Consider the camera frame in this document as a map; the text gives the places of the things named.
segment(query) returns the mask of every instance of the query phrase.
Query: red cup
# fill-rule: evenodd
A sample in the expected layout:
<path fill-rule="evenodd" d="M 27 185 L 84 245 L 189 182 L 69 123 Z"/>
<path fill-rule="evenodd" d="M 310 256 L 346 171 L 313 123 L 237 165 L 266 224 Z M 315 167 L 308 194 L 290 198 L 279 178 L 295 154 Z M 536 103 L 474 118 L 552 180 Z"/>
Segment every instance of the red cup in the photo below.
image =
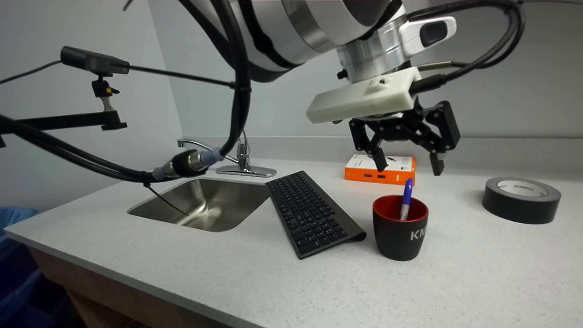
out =
<path fill-rule="evenodd" d="M 408 216 L 401 220 L 401 194 L 381 196 L 373 202 L 373 227 L 379 251 L 394 260 L 415 258 L 425 238 L 428 207 L 412 198 Z"/>

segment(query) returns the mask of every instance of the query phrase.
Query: white countertop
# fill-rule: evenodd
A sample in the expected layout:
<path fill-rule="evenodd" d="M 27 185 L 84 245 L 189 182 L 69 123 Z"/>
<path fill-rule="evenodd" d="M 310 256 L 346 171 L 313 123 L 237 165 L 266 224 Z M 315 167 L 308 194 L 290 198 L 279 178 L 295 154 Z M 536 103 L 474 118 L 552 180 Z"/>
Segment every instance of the white countertop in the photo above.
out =
<path fill-rule="evenodd" d="M 153 196 L 140 183 L 117 183 L 7 231 L 233 326 L 583 326 L 579 180 L 543 180 L 563 193 L 559 209 L 554 222 L 527 225 L 483 209 L 492 174 L 419 172 L 428 231 L 417 258 L 395 262 L 375 249 L 372 202 L 401 187 L 348 182 L 333 162 L 259 163 L 279 176 L 308 171 L 366 240 L 299 260 L 271 200 L 235 229 L 211 233 L 128 214 Z M 262 182 L 213 171 L 206 178 Z"/>

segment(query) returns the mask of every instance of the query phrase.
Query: wall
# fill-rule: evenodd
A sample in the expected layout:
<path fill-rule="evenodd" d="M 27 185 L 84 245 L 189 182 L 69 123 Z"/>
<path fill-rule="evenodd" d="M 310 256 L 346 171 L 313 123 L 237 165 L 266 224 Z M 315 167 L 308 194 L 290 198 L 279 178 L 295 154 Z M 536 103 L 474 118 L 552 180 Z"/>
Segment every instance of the wall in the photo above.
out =
<path fill-rule="evenodd" d="M 412 8 L 445 0 L 406 1 Z M 179 1 L 149 1 L 162 52 L 171 69 L 231 78 L 197 21 Z M 528 27 L 517 50 L 499 67 L 474 72 L 439 90 L 423 94 L 425 103 L 448 98 L 463 136 L 583 136 L 579 76 L 583 70 L 583 7 L 528 3 Z M 459 14 L 455 39 L 415 58 L 472 60 L 496 41 L 505 19 L 496 10 Z M 346 123 L 313 125 L 306 107 L 313 94 L 337 87 L 335 52 L 326 52 L 273 83 L 255 83 L 248 134 L 293 138 L 348 138 Z M 173 94 L 188 136 L 228 134 L 230 89 L 173 80 Z"/>
<path fill-rule="evenodd" d="M 118 0 L 2 0 L 0 78 L 56 60 L 62 45 L 77 45 L 128 58 L 131 63 L 164 67 L 148 1 L 122 12 Z M 93 112 L 95 76 L 73 67 L 49 70 L 0 87 L 0 111 L 13 118 Z M 177 151 L 182 134 L 168 78 L 131 72 L 115 76 L 122 92 L 113 98 L 128 129 L 100 127 L 53 134 L 91 152 L 131 167 L 149 169 Z M 115 180 L 84 171 L 16 136 L 0 149 L 0 205 L 53 207 Z"/>

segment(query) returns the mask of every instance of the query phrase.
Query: pen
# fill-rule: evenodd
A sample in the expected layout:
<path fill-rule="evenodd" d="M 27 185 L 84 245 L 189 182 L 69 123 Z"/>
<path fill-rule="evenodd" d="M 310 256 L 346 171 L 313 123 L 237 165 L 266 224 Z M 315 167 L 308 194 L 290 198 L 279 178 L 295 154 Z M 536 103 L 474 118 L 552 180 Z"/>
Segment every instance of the pen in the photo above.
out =
<path fill-rule="evenodd" d="M 408 207 L 412 203 L 412 193 L 414 193 L 414 178 L 408 178 L 404 182 L 404 191 L 403 191 L 401 220 L 406 220 L 406 216 L 408 216 Z"/>

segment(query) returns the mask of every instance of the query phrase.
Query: sink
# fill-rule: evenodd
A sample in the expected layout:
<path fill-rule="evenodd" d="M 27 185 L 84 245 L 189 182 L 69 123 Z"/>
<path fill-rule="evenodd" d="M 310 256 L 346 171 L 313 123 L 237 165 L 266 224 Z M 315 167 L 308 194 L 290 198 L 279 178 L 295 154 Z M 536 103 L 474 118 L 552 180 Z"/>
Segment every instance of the sink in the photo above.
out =
<path fill-rule="evenodd" d="M 188 214 L 157 196 L 129 209 L 129 214 L 206 231 L 226 231 L 248 218 L 268 198 L 268 189 L 262 183 L 199 178 L 162 196 Z"/>

